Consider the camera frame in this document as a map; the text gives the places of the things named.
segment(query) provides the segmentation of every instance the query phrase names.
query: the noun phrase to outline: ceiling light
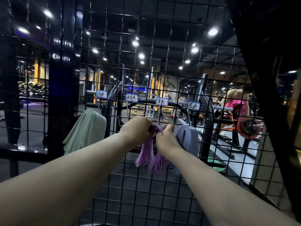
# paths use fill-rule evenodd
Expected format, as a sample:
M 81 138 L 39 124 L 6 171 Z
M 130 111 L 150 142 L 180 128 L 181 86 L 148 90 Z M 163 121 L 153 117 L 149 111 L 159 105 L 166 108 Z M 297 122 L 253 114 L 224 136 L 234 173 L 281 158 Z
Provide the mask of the ceiling light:
M 191 53 L 197 53 L 198 51 L 199 51 L 198 48 L 193 48 L 193 49 L 191 49 Z
M 212 29 L 210 29 L 210 31 L 208 32 L 209 36 L 215 36 L 219 31 L 217 30 L 217 27 L 213 27 Z
M 139 45 L 139 43 L 138 43 L 137 40 L 133 40 L 132 45 L 135 46 L 135 47 L 137 47 Z
M 143 53 L 140 53 L 140 54 L 138 55 L 138 57 L 139 57 L 140 59 L 144 59 L 144 58 L 145 58 L 145 55 L 144 55 Z
M 48 9 L 44 9 L 43 13 L 48 16 L 49 18 L 53 18 L 52 13 Z
M 29 34 L 29 31 L 23 27 L 18 27 L 18 30 L 22 33 Z

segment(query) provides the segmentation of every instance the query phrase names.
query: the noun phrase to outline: handwritten label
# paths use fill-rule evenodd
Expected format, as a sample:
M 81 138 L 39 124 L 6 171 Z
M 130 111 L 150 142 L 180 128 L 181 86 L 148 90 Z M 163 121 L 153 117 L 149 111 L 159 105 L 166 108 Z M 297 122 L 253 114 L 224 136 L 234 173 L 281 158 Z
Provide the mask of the handwritten label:
M 107 99 L 108 93 L 107 93 L 107 91 L 104 91 L 104 90 L 96 90 L 95 97 Z
M 200 110 L 201 104 L 199 102 L 189 102 L 188 109 L 191 110 Z
M 168 105 L 168 98 L 156 97 L 156 105 Z
M 126 101 L 128 101 L 128 102 L 138 102 L 138 95 L 127 93 L 126 94 Z

